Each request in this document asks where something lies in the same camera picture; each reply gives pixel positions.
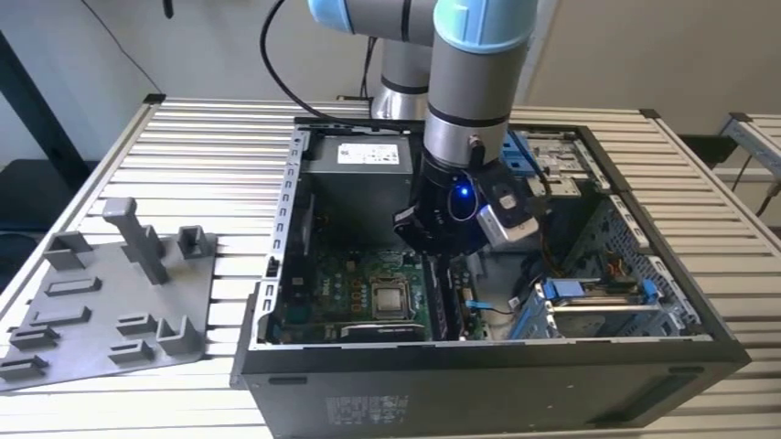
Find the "white wall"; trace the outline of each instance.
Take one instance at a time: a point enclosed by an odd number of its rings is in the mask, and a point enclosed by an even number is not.
[[[654,108],[686,134],[781,113],[778,17],[777,0],[559,0],[527,103]]]
[[[160,0],[89,4],[164,93],[283,98],[257,47],[271,0],[177,0],[172,20]],[[149,83],[78,0],[0,0],[0,28],[81,155],[98,159],[153,91]],[[320,27],[304,0],[287,2],[271,32],[276,69],[304,99],[357,93],[364,38]],[[5,101],[0,135],[0,163],[41,157]]]

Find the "robotic arm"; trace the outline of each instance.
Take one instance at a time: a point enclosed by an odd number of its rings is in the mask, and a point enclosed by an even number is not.
[[[319,23],[432,45],[428,111],[412,206],[393,228],[419,252],[455,256],[536,231],[498,161],[536,0],[308,0]]]

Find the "black computer chassis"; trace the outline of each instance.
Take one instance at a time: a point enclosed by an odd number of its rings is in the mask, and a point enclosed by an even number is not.
[[[312,131],[347,131],[308,118]],[[421,124],[396,122],[421,147]],[[528,342],[396,348],[248,350],[257,291],[248,299],[231,375],[276,438],[373,438],[642,427],[730,376],[750,359],[660,236],[588,128],[583,141],[699,313],[709,342]]]

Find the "sticker label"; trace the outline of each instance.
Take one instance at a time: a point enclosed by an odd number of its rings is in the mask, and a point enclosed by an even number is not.
[[[397,165],[399,146],[340,144],[336,162],[340,165]]]
[[[403,423],[408,395],[325,398],[329,425]]]

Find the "aluminum table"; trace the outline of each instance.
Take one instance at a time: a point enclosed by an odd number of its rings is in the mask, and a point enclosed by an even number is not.
[[[343,117],[365,115],[356,102],[316,107]],[[207,358],[2,394],[0,433],[57,439],[271,436],[248,392],[229,390],[228,374],[244,301],[264,267],[296,115],[304,113],[285,102],[168,98],[141,106],[52,232],[78,230],[92,243],[116,241],[100,218],[105,198],[134,197],[140,222],[160,234],[184,224],[219,234]],[[610,437],[781,437],[781,242],[660,119],[638,111],[518,107],[512,122],[588,126],[754,361],[644,430]],[[6,329],[21,322],[45,272],[41,249],[0,295],[0,358]]]

